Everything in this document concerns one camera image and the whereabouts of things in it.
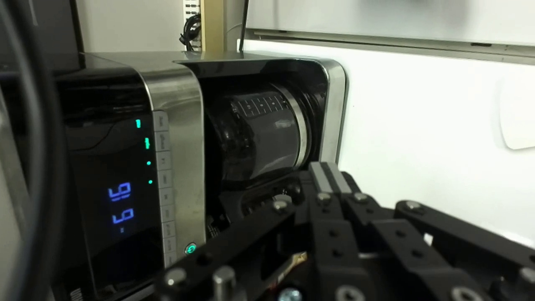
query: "black cable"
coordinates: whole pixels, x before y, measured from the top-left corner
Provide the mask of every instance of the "black cable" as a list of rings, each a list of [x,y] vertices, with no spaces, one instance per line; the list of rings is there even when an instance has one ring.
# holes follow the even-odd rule
[[[191,42],[197,39],[199,34],[201,34],[201,14],[196,14],[184,22],[184,29],[179,39],[182,46],[186,46],[187,52],[194,52],[194,47],[191,46]]]
[[[70,146],[70,151],[72,153],[87,153],[87,151],[92,151],[92,149],[97,149],[104,141],[107,141],[110,138],[110,134],[114,133],[117,124],[114,126],[109,126],[109,129],[105,131],[105,134],[90,148],[80,148],[80,149],[75,149],[74,146]]]
[[[8,301],[42,301],[50,288],[60,246],[67,198],[67,149],[62,114],[52,76],[38,52],[33,29],[20,0],[0,0],[3,24],[20,71],[25,121],[28,124],[30,201],[25,233],[8,293]]]
[[[249,0],[244,0],[244,14],[242,14],[242,19],[241,19],[239,54],[244,54],[247,16],[249,16]]]

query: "white wall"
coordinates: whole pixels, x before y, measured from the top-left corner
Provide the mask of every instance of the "white wall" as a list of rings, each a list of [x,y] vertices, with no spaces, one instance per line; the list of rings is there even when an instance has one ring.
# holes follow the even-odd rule
[[[241,39],[244,0],[226,2],[226,51],[236,52],[236,41]]]
[[[182,0],[77,0],[87,52],[182,51]]]
[[[508,126],[522,111],[535,116],[535,67],[259,41],[246,49],[343,64],[339,168],[383,206],[421,201],[535,246],[535,128]],[[507,144],[518,129],[523,149]]]
[[[535,46],[532,0],[261,0],[251,29]]]

